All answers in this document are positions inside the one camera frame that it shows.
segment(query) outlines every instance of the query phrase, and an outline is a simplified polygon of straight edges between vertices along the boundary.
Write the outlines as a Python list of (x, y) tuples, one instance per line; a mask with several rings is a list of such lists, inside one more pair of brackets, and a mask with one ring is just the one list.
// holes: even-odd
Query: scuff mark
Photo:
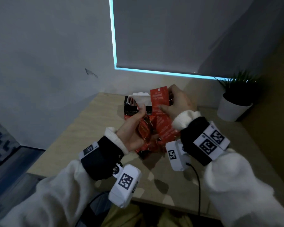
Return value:
[(98, 78), (98, 76), (97, 76), (95, 73), (93, 73), (92, 71), (90, 71), (90, 70), (88, 70), (88, 69), (85, 69), (85, 71), (86, 71), (86, 74), (87, 74), (87, 75), (94, 75), (95, 77)]

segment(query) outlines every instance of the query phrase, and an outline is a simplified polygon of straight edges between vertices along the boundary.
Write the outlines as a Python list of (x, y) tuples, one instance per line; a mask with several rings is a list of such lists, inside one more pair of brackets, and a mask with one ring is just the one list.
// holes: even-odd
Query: wooden table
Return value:
[[(122, 125), (123, 102), (124, 96), (99, 93), (27, 172), (41, 177), (56, 175), (71, 160), (77, 159), (80, 151), (98, 141), (106, 127), (119, 128)], [(274, 187), (277, 198), (284, 205), (284, 183), (241, 123), (222, 121), (214, 109), (200, 108), (200, 111), (208, 120), (214, 121), (221, 132), (231, 140), (233, 148), (250, 161), (255, 174)], [(191, 160), (202, 181), (204, 167), (195, 159)], [(143, 175), (133, 200), (197, 213), (198, 182), (192, 169), (175, 172), (170, 166), (167, 154), (159, 153), (153, 153), (146, 160), (141, 160), (135, 152), (131, 152), (123, 157), (121, 162), (134, 165)], [(110, 190), (115, 181), (114, 177), (97, 181), (96, 187), (99, 191)], [(203, 190), (201, 214), (219, 218)]]

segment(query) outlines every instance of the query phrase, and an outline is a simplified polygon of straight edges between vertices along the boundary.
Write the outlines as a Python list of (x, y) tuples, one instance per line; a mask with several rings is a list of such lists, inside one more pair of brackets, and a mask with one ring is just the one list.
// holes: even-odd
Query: blue light strip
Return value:
[(124, 71), (131, 71), (131, 72), (144, 72), (144, 73), (153, 73), (153, 74), (170, 75), (170, 76), (181, 76), (181, 77), (190, 77), (190, 78), (200, 78), (200, 79), (208, 79), (208, 80), (215, 80), (215, 79), (227, 80), (228, 79), (228, 78), (214, 77), (214, 76), (201, 76), (201, 75), (193, 75), (193, 74), (160, 72), (160, 71), (150, 71), (150, 70), (132, 69), (132, 68), (118, 68), (117, 67), (117, 52), (116, 52), (116, 36), (115, 36), (113, 0), (109, 0), (109, 9), (110, 9), (110, 26), (111, 26), (111, 38), (112, 38), (112, 41), (113, 41), (113, 55), (114, 55), (114, 68), (115, 68), (115, 70), (124, 70)]

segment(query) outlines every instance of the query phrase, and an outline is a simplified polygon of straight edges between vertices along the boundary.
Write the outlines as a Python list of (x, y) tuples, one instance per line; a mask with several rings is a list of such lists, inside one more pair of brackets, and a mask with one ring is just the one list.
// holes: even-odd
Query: human hand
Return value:
[(146, 106), (144, 105), (137, 114), (128, 118), (117, 130), (116, 135), (123, 142), (128, 151), (138, 149), (144, 144), (144, 140), (137, 134), (136, 128), (145, 115)]
[(186, 110), (196, 111), (196, 104), (192, 103), (188, 96), (177, 85), (168, 88), (169, 95), (174, 96), (174, 104), (171, 106), (160, 105), (159, 108), (174, 120), (180, 113)]

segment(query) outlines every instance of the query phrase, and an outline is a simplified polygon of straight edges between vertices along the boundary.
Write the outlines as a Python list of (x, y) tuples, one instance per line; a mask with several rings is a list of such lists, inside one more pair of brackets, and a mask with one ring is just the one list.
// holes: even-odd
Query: white tracking device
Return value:
[(141, 171), (127, 164), (122, 168), (119, 164), (114, 167), (113, 176), (117, 178), (113, 188), (111, 189), (108, 199), (120, 208), (128, 206), (133, 193), (141, 179)]
[(184, 171), (189, 168), (186, 163), (190, 163), (190, 157), (189, 154), (184, 151), (181, 140), (168, 142), (165, 147), (171, 167), (174, 171)]

